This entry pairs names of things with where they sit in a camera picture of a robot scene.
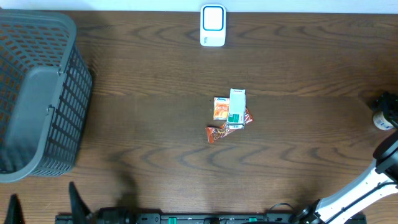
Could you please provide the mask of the grey plastic shopping basket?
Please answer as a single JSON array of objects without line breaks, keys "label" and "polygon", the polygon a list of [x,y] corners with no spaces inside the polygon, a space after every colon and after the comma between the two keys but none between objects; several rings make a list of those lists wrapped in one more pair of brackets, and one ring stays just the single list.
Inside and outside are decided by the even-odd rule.
[{"label": "grey plastic shopping basket", "polygon": [[93,90],[75,41],[64,14],[1,11],[1,182],[73,168]]}]

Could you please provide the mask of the orange tissue pack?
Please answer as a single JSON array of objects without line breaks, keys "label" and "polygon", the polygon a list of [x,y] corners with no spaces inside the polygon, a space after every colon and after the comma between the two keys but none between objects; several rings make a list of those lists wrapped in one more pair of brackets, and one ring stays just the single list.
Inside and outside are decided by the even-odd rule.
[{"label": "orange tissue pack", "polygon": [[229,98],[214,97],[213,119],[226,121],[229,111]]}]

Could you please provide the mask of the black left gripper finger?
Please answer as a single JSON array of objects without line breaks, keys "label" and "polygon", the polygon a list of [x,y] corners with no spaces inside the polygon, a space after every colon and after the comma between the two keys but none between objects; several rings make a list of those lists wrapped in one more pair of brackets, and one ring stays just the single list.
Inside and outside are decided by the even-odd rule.
[{"label": "black left gripper finger", "polygon": [[4,224],[25,224],[22,207],[16,194],[10,197]]},{"label": "black left gripper finger", "polygon": [[92,212],[87,207],[86,203],[81,199],[80,194],[73,182],[69,183],[68,187],[70,195],[70,206],[72,212],[72,220],[74,224],[90,224]]}]

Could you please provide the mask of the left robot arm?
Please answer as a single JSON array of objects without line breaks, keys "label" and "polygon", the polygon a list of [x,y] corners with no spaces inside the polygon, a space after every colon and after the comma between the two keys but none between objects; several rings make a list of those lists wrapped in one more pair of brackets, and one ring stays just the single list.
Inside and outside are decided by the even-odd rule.
[{"label": "left robot arm", "polygon": [[[58,215],[55,224],[133,224],[136,218],[129,209],[124,207],[101,208],[91,212],[81,199],[75,184],[69,183],[70,215]],[[24,224],[24,216],[17,195],[11,195],[4,224]]]}]

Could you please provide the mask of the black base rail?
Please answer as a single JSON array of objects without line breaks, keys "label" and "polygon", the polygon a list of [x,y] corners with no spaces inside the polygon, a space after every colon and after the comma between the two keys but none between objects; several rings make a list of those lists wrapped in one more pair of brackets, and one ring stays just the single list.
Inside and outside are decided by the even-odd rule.
[{"label": "black base rail", "polygon": [[161,215],[158,213],[142,213],[137,216],[137,224],[238,224],[238,223],[288,223],[291,214],[271,212],[265,215]]}]

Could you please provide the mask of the green lid seasoning jar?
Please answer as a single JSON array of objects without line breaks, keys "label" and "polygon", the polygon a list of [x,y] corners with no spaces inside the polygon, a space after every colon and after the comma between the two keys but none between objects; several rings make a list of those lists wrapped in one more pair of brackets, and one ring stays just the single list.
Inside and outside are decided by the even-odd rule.
[{"label": "green lid seasoning jar", "polygon": [[378,129],[383,131],[395,128],[390,117],[385,115],[382,111],[377,111],[373,114],[373,123]]}]

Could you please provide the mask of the red chocolate bar wrapper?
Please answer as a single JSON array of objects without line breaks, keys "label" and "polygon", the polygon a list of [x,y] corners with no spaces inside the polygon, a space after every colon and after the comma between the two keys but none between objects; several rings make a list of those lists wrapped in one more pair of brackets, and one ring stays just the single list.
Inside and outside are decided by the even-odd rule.
[{"label": "red chocolate bar wrapper", "polygon": [[[246,114],[244,117],[244,122],[245,124],[253,122],[254,119],[252,117],[252,114],[248,109],[246,109]],[[213,144],[215,141],[226,137],[227,135],[233,133],[234,131],[237,131],[237,129],[229,129],[226,127],[226,123],[223,124],[220,127],[206,127],[206,136],[208,139],[209,144]]]}]

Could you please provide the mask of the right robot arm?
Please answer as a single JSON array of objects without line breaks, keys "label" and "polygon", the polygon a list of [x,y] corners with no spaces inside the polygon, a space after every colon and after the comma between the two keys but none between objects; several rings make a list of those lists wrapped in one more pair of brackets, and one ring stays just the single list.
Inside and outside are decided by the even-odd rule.
[{"label": "right robot arm", "polygon": [[371,164],[359,177],[304,208],[291,223],[346,223],[372,203],[397,193],[397,92],[385,91],[370,108],[375,127],[392,130],[392,134],[378,145]]}]

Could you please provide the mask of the white green carton box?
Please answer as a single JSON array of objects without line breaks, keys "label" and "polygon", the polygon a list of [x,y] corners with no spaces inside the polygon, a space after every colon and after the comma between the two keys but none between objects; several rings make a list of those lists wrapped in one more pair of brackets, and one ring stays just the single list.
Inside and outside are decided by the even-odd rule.
[{"label": "white green carton box", "polygon": [[229,110],[226,120],[228,129],[243,129],[246,114],[246,90],[230,89]]}]

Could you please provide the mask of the white barcode scanner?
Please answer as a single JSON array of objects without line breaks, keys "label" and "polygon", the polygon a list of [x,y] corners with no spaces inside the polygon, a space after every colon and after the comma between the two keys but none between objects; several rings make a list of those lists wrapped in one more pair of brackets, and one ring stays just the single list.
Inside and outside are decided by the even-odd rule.
[{"label": "white barcode scanner", "polygon": [[222,47],[226,42],[226,9],[220,4],[205,4],[200,11],[200,43]]}]

